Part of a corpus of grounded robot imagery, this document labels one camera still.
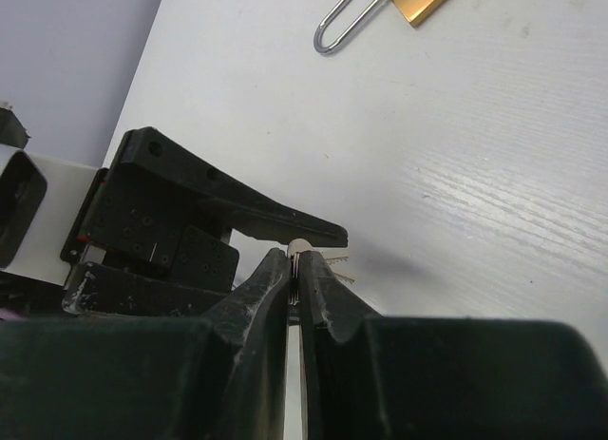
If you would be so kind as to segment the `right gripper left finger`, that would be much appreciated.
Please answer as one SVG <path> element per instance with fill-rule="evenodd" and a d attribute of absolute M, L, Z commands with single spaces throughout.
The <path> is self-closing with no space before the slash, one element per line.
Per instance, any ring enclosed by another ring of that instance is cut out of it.
<path fill-rule="evenodd" d="M 1 325 L 5 439 L 279 439 L 291 264 L 267 253 L 199 317 Z"/>

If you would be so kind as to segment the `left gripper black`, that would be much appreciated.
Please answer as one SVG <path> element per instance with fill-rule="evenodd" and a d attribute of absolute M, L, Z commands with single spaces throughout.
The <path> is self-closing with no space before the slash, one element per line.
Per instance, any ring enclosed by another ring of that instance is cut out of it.
<path fill-rule="evenodd" d="M 154 127 L 123 135 L 118 165 L 141 174 L 99 169 L 61 250 L 72 265 L 86 249 L 105 251 L 103 265 L 72 269 L 62 300 L 67 313 L 204 314 L 233 288 L 239 253 L 229 245 L 230 228 L 281 244 L 348 246 L 344 227 L 272 200 Z"/>

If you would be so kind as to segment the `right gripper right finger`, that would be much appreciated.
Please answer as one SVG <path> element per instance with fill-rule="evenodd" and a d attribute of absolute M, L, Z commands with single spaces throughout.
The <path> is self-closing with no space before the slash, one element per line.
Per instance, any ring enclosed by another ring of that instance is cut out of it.
<path fill-rule="evenodd" d="M 607 377 L 554 321 L 382 316 L 315 265 L 299 283 L 308 439 L 603 439 Z"/>

